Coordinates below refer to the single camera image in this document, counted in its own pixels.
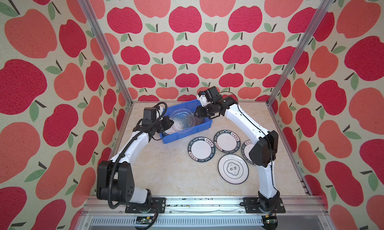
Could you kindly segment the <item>green rim plate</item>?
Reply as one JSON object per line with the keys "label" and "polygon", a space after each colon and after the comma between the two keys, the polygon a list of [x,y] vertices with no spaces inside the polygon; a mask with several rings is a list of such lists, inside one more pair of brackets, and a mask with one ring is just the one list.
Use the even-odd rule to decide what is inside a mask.
{"label": "green rim plate", "polygon": [[254,147],[254,144],[252,143],[251,140],[247,140],[245,141],[243,144],[242,144],[242,147],[241,147],[241,152],[242,152],[242,156],[243,158],[250,164],[250,165],[254,165],[254,162],[251,160],[250,158],[250,151],[252,150],[252,148]]}
{"label": "green rim plate", "polygon": [[222,153],[233,154],[241,148],[241,140],[231,130],[220,130],[214,135],[214,145]]}
{"label": "green rim plate", "polygon": [[216,154],[214,143],[206,137],[196,137],[188,144],[188,155],[198,163],[206,163],[212,160]]}

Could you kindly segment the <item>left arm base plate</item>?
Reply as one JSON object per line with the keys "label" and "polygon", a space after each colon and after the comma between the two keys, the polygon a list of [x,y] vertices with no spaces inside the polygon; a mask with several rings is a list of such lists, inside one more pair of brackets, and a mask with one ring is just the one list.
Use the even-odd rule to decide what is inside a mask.
{"label": "left arm base plate", "polygon": [[166,198],[152,198],[150,204],[128,204],[125,209],[127,214],[163,214],[166,207]]}

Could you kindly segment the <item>blue plastic bin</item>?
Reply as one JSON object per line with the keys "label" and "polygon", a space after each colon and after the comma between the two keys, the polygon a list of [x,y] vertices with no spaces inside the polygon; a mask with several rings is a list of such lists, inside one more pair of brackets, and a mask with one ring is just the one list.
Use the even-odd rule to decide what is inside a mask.
{"label": "blue plastic bin", "polygon": [[170,129],[160,133],[164,144],[208,130],[212,126],[212,120],[194,115],[200,105],[199,100],[192,100],[168,107],[166,116],[170,117],[174,124]]}

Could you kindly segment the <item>white plate black pattern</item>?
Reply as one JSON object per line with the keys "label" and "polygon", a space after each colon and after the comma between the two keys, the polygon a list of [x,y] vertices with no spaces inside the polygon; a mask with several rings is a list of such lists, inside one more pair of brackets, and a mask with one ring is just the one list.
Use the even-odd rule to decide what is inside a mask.
{"label": "white plate black pattern", "polygon": [[244,159],[234,154],[227,154],[220,158],[218,171],[223,180],[233,185],[240,185],[249,177],[247,163]]}

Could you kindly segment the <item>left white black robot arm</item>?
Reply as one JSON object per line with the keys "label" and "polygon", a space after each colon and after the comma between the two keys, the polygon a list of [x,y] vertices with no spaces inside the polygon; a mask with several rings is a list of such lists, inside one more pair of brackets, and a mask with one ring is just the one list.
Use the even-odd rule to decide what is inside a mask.
{"label": "left white black robot arm", "polygon": [[156,120],[140,120],[131,138],[119,152],[98,166],[97,198],[106,200],[110,209],[120,205],[139,204],[148,208],[152,202],[149,189],[135,186],[132,165],[155,133],[170,129],[174,121],[168,116]]}

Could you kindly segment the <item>clear glass plate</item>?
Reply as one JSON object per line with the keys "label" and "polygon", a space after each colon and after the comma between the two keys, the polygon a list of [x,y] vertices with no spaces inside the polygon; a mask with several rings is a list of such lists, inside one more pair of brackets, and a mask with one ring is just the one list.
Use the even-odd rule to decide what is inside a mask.
{"label": "clear glass plate", "polygon": [[172,128],[177,133],[186,133],[195,126],[194,114],[188,109],[179,109],[174,111],[170,118],[174,121]]}

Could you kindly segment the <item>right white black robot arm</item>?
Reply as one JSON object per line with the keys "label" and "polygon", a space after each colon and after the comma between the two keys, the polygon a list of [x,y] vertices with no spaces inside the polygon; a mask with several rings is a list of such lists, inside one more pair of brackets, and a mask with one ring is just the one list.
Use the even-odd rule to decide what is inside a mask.
{"label": "right white black robot arm", "polygon": [[198,118],[224,116],[248,136],[254,145],[249,156],[251,161],[256,164],[259,174],[259,209],[263,213],[273,212],[281,199],[275,181],[275,159],[278,151],[279,134],[258,124],[231,97],[215,103],[201,100],[195,111],[195,116]]}

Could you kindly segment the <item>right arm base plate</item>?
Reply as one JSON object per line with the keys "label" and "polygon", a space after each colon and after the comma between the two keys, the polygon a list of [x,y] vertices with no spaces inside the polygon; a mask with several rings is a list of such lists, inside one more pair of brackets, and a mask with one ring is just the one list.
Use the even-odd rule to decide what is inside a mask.
{"label": "right arm base plate", "polygon": [[280,197],[278,198],[243,198],[240,206],[244,207],[247,214],[284,214],[285,205]]}

